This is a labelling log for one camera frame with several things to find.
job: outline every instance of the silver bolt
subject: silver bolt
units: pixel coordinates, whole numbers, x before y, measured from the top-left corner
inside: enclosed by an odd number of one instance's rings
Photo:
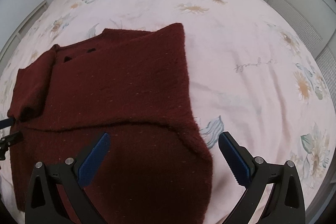
[[[264,162],[264,159],[262,157],[256,157],[254,160],[258,164],[262,164]]]
[[[43,165],[43,163],[39,161],[38,163],[35,164],[35,167],[40,168],[42,165]]]
[[[289,160],[287,162],[287,164],[288,164],[289,167],[294,167],[295,166],[295,164],[291,160]]]
[[[73,162],[74,162],[73,158],[67,158],[67,159],[65,160],[65,163],[66,163],[67,165],[72,164]]]

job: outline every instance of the bed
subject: bed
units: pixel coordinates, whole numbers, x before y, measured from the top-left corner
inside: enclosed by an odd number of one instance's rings
[[[213,157],[205,224],[221,223],[244,192],[219,151],[229,131],[252,155],[298,169],[307,208],[336,146],[336,115],[324,78],[293,28],[263,0],[54,0],[32,26],[1,78],[0,118],[11,103],[19,68],[53,44],[66,46],[105,28],[156,31],[181,22],[189,93],[200,134]],[[7,135],[2,130],[0,137]],[[9,154],[1,163],[4,203],[19,223]],[[271,185],[251,222],[257,222]]]

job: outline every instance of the hole in sweater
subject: hole in sweater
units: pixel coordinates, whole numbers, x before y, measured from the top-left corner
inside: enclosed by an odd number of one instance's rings
[[[94,52],[95,50],[96,50],[95,48],[91,48],[91,49],[87,50],[86,53]]]
[[[71,59],[72,59],[71,57],[66,56],[66,57],[64,58],[64,61],[63,61],[63,62],[64,62],[64,63],[65,63],[65,62],[68,62],[68,61],[70,61]]]

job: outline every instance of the maroon sweater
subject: maroon sweater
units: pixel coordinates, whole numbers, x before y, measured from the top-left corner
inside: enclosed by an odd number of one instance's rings
[[[108,223],[203,222],[212,158],[190,107],[182,24],[157,32],[105,29],[53,46],[19,70],[8,116],[25,138],[10,149],[20,210],[37,161],[74,157],[106,131],[110,150],[85,192]]]

